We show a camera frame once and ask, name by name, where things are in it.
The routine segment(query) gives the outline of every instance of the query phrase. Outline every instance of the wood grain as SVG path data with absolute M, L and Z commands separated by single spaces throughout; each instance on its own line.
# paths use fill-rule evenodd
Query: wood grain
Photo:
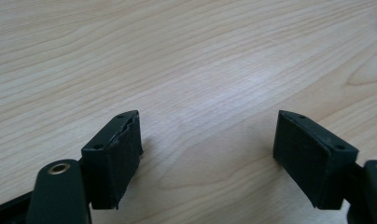
M 285 109 L 377 159 L 377 0 L 0 0 L 0 203 L 132 109 L 145 156 L 94 223 L 346 223 L 272 144 Z

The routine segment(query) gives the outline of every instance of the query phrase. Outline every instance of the light wood surface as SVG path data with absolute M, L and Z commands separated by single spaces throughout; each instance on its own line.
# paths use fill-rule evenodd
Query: light wood surface
M 0 203 L 133 109 L 144 158 L 94 223 L 346 223 L 272 144 L 285 109 L 377 159 L 377 0 L 0 0 Z

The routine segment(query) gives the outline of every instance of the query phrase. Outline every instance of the tabletop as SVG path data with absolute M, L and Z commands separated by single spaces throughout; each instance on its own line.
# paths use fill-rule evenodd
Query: tabletop
M 93 223 L 346 223 L 273 138 L 294 111 L 377 159 L 377 0 L 0 0 L 0 203 L 135 109 L 145 154 Z

